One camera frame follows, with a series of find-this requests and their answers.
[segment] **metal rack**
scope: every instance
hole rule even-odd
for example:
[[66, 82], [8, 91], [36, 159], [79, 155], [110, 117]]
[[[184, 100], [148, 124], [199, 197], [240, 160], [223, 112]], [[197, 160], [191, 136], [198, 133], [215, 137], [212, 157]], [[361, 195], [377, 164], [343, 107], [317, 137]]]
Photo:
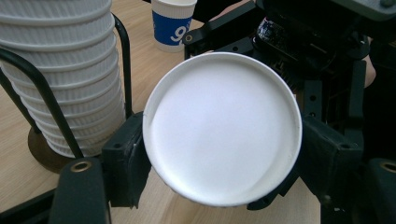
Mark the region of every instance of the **metal rack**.
[[[122, 50], [122, 64], [123, 64], [123, 78], [124, 78], [124, 97], [125, 97], [125, 116], [126, 119], [131, 117], [134, 112], [132, 110], [132, 88], [131, 88], [131, 53], [130, 53], [130, 42], [129, 36], [126, 32], [125, 27], [122, 22], [113, 14], [115, 20], [115, 28], [119, 34], [120, 42], [121, 42], [121, 50]], [[6, 63], [10, 63], [13, 66], [20, 69], [26, 76], [28, 76], [32, 82], [35, 84], [35, 87], [41, 94], [44, 102], [49, 108], [49, 111], [53, 118], [55, 119], [59, 129], [64, 135], [64, 139], [67, 144], [70, 146], [70, 149], [73, 152], [73, 155], [76, 159], [83, 158], [83, 154], [78, 145], [78, 142], [73, 135], [67, 120], [64, 117], [64, 114], [58, 105], [53, 92], [50, 89], [50, 85], [47, 80], [41, 74], [41, 72], [31, 63], [23, 59], [21, 56], [8, 51], [6, 49], [0, 49], [0, 61], [4, 61]], [[46, 141], [43, 141], [41, 136], [41, 131], [35, 124], [35, 120], [30, 116], [28, 110], [23, 105], [20, 96], [14, 91], [12, 88], [11, 82], [7, 79], [3, 71], [0, 69], [0, 84], [7, 92], [9, 97], [12, 99], [17, 108], [22, 112], [23, 116], [32, 126], [32, 132], [29, 133], [29, 148], [32, 151], [32, 154], [35, 158], [42, 163], [46, 168], [50, 169], [53, 172], [59, 172], [60, 169], [71, 160], [63, 158], [62, 156], [56, 156], [55, 153], [50, 153], [51, 157], [57, 157], [58, 161], [61, 161], [61, 164], [53, 163], [53, 160], [47, 160], [40, 155], [39, 150], [43, 150], [44, 144], [47, 144]]]

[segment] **blue and white cup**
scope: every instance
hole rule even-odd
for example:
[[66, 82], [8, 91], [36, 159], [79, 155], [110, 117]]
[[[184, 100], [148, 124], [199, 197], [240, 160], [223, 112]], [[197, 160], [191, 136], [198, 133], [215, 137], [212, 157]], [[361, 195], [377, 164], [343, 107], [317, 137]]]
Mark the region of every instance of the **blue and white cup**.
[[166, 52], [184, 49], [197, 0], [151, 0], [155, 45]]

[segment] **wooden table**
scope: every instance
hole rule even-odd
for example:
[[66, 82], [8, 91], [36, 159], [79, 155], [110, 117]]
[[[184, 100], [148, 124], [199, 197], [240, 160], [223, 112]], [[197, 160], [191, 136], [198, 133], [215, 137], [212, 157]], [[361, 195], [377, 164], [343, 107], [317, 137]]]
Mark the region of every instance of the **wooden table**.
[[[161, 77], [183, 61], [183, 52], [166, 53], [155, 48], [150, 4], [141, 0], [113, 0], [112, 12], [130, 37], [133, 110], [140, 112]], [[191, 27], [200, 25], [194, 21]], [[30, 126], [2, 88], [0, 102], [0, 212], [3, 212], [56, 188], [59, 176], [43, 168], [30, 153], [27, 146]], [[139, 209], [111, 208], [111, 216], [113, 223], [318, 224], [319, 203], [299, 179], [286, 197], [278, 196], [260, 211], [248, 211], [245, 206], [208, 207], [178, 196], [152, 170]]]

